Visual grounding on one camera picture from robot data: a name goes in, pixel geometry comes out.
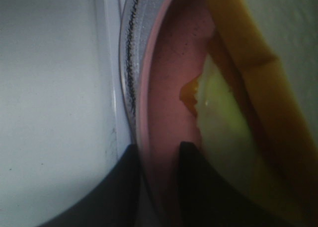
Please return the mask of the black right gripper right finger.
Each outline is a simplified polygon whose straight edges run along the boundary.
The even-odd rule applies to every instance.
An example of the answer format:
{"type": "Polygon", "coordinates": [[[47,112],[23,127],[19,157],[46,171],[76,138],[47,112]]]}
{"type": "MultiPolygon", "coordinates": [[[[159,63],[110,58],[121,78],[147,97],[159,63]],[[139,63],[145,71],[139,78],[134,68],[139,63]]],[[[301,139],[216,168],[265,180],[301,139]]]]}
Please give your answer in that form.
{"type": "Polygon", "coordinates": [[[178,199],[186,227],[289,227],[232,187],[191,142],[181,142],[178,199]]]}

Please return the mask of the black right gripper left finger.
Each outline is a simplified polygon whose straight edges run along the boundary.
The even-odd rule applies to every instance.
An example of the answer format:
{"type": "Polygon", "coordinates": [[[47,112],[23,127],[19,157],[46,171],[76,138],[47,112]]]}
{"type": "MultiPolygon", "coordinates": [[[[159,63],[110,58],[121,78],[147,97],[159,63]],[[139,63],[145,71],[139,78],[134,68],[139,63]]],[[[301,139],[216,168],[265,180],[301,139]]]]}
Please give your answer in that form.
{"type": "Polygon", "coordinates": [[[109,174],[74,206],[43,227],[133,227],[140,195],[138,148],[127,146],[109,174]]]}

